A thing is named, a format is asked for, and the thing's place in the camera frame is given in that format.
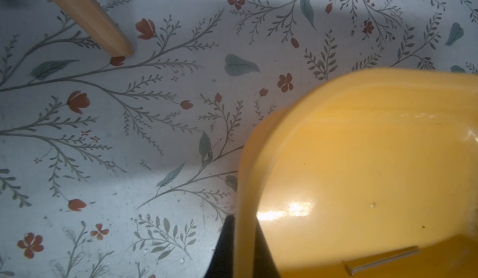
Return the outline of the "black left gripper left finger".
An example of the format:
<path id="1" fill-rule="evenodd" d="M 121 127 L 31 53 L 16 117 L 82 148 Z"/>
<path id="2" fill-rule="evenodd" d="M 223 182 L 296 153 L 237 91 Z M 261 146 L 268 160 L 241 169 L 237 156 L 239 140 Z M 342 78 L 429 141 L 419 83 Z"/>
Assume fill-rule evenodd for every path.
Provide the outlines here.
<path id="1" fill-rule="evenodd" d="M 227 216 L 204 278 L 233 278 L 234 226 L 235 217 Z"/>

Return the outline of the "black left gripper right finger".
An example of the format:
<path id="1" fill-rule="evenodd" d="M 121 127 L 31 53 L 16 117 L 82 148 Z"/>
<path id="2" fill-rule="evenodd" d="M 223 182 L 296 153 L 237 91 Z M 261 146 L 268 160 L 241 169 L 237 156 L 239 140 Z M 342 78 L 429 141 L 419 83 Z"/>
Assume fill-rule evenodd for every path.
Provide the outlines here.
<path id="1" fill-rule="evenodd" d="M 256 222 L 253 277 L 280 278 L 259 222 Z"/>

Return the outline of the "steel nail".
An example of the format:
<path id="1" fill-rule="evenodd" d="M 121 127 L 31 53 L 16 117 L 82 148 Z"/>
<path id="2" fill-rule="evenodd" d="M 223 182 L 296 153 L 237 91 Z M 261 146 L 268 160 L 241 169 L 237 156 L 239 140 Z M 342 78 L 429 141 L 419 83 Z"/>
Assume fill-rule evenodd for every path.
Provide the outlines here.
<path id="1" fill-rule="evenodd" d="M 353 277 L 355 274 L 366 271 L 368 269 L 376 268 L 399 259 L 412 256 L 420 252 L 418 246 L 411 246 L 408 248 L 402 248 L 387 253 L 376 254 L 362 259 L 356 259 L 353 261 L 346 261 L 344 263 L 344 269 L 346 273 Z"/>

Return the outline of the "yellow plastic storage box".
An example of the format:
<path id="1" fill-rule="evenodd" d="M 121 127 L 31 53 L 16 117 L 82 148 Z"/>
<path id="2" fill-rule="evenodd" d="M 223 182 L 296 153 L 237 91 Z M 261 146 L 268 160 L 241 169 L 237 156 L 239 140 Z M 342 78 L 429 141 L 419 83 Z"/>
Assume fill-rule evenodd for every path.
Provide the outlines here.
<path id="1" fill-rule="evenodd" d="M 241 155 L 233 275 L 256 222 L 284 278 L 478 275 L 478 78 L 357 71 L 267 117 Z M 420 252 L 350 277 L 346 261 Z"/>

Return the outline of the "wooden easel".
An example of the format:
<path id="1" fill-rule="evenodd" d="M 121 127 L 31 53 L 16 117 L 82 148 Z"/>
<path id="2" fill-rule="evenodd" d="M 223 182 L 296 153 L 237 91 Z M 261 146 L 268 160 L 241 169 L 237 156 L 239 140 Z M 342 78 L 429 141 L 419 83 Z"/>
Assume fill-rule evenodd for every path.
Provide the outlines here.
<path id="1" fill-rule="evenodd" d="M 112 57 L 130 56 L 134 49 L 126 35 L 97 0 L 53 0 Z"/>

